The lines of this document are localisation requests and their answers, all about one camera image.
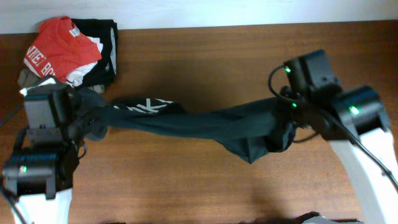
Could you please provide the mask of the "dark green Nike t-shirt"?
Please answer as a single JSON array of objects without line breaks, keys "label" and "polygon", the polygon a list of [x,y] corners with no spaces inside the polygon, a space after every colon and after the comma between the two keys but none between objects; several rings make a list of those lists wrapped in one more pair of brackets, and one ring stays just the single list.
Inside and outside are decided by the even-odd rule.
[{"label": "dark green Nike t-shirt", "polygon": [[250,164],[270,152],[287,150],[296,135],[295,125],[277,98],[192,114],[180,103],[160,98],[126,97],[107,102],[89,88],[78,93],[83,108],[93,110],[106,127],[213,140]]}]

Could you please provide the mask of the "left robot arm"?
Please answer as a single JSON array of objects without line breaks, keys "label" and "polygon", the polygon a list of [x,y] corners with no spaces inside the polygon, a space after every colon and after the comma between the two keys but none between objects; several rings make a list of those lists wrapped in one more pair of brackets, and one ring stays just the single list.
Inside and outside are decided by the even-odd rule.
[{"label": "left robot arm", "polygon": [[1,172],[1,193],[16,223],[67,224],[73,173],[87,146],[107,132],[97,114],[80,111],[81,96],[54,77],[21,90],[28,125]]}]

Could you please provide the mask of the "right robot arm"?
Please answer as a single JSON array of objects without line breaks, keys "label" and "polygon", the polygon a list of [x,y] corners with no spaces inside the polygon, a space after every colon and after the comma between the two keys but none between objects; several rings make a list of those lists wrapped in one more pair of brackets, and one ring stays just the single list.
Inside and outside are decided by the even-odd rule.
[{"label": "right robot arm", "polygon": [[290,118],[311,128],[338,156],[365,223],[397,223],[397,158],[391,122],[370,86],[344,90],[324,50],[283,62],[289,85],[272,94],[290,106]]}]

